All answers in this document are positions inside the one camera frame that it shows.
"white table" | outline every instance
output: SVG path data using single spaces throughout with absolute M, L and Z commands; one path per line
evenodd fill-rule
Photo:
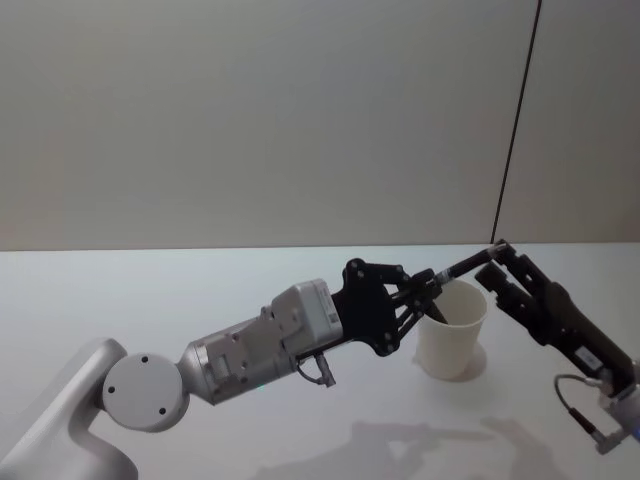
M 355 256 L 438 270 L 478 246 L 31 252 L 0 254 L 0 411 L 11 420 L 92 337 L 130 352 L 178 359 L 192 339 L 255 315 L 292 283 L 341 285 Z M 632 356 L 640 354 L 640 244 L 521 247 Z M 351 344 L 328 360 L 326 390 L 297 375 L 212 408 L 195 399 L 161 434 L 121 429 L 101 415 L 92 431 L 138 465 L 141 479 L 564 480 L 634 477 L 640 445 L 606 457 L 564 412 L 552 378 L 574 371 L 497 310 L 480 343 L 487 367 L 464 383 L 426 376 L 415 332 L 380 359 Z M 596 392 L 570 401 L 607 430 Z

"white wall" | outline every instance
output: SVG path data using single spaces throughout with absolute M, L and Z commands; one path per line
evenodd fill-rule
M 640 241 L 640 2 L 544 2 L 498 237 Z
M 0 249 L 485 242 L 533 3 L 3 0 Z

